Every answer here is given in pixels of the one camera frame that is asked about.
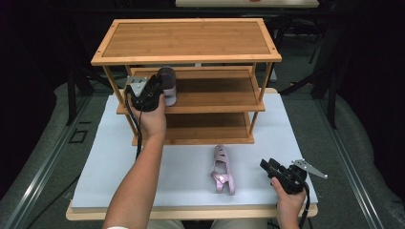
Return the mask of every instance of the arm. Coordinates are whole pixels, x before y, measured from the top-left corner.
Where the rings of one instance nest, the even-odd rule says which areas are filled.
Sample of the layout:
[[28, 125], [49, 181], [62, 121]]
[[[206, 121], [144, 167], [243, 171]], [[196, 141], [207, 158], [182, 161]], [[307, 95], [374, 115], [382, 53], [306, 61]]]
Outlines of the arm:
[[298, 229], [298, 215], [303, 207], [306, 197], [306, 191], [288, 195], [280, 184], [280, 181], [273, 177], [271, 179], [274, 190], [277, 193], [279, 201], [277, 203], [277, 219], [282, 229]]
[[[119, 184], [111, 200], [103, 228], [123, 226], [146, 228], [158, 187], [161, 153], [166, 133], [164, 96], [160, 96], [159, 107], [150, 113], [142, 113], [142, 130], [148, 139], [136, 162]], [[131, 108], [139, 119], [140, 112]]]

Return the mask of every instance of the human hand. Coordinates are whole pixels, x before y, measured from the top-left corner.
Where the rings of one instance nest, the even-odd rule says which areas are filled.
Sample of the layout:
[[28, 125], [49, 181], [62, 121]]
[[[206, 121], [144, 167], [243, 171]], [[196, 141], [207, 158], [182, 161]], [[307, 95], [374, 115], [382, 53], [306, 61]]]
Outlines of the human hand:
[[271, 182], [279, 199], [277, 203], [277, 219], [280, 223], [280, 228], [298, 228], [298, 215], [303, 207], [307, 192], [303, 189], [303, 191], [298, 194], [289, 195], [284, 191], [283, 186], [276, 177], [273, 177]]
[[152, 112], [140, 112], [134, 108], [131, 99], [128, 100], [131, 111], [137, 119], [137, 122], [140, 124], [141, 128], [149, 135], [149, 137], [154, 135], [160, 135], [164, 137], [166, 134], [166, 116], [164, 114], [166, 103], [164, 101], [164, 95], [160, 95], [159, 106], [155, 111]]

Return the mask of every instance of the silver metal part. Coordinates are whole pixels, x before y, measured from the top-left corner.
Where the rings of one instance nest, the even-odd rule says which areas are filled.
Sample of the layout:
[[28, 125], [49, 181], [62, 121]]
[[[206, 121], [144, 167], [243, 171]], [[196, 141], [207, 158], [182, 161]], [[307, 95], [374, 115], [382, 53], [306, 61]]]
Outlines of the silver metal part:
[[312, 165], [310, 165], [309, 163], [307, 163], [303, 159], [293, 160], [292, 163], [295, 166], [307, 171], [310, 174], [314, 174], [314, 175], [317, 175], [317, 176], [319, 176], [321, 178], [325, 178], [325, 179], [328, 178], [328, 175], [322, 174], [319, 170], [315, 169]]
[[147, 77], [129, 76], [128, 83], [136, 97], [139, 97], [148, 82]]

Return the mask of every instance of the forearm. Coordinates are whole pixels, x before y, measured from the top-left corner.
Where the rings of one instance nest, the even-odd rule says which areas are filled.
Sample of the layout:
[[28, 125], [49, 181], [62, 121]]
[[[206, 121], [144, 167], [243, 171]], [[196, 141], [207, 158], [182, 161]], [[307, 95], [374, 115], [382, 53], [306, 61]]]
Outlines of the forearm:
[[110, 203], [104, 227], [146, 228], [158, 186], [164, 133], [150, 136]]
[[284, 206], [283, 202], [279, 202], [278, 206], [279, 213], [277, 216], [277, 220], [279, 222], [281, 229], [299, 229], [298, 226], [298, 209], [295, 209], [292, 206]]

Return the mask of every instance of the black curtain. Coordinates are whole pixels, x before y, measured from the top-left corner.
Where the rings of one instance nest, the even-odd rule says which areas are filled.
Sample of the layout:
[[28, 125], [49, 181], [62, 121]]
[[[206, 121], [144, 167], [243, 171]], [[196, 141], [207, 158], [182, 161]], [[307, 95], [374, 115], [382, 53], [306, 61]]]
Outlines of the black curtain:
[[405, 200], [405, 1], [369, 2], [338, 93], [365, 127], [376, 168]]
[[56, 21], [36, 1], [0, 5], [0, 196], [9, 190], [47, 126], [54, 89], [67, 82], [71, 65]]

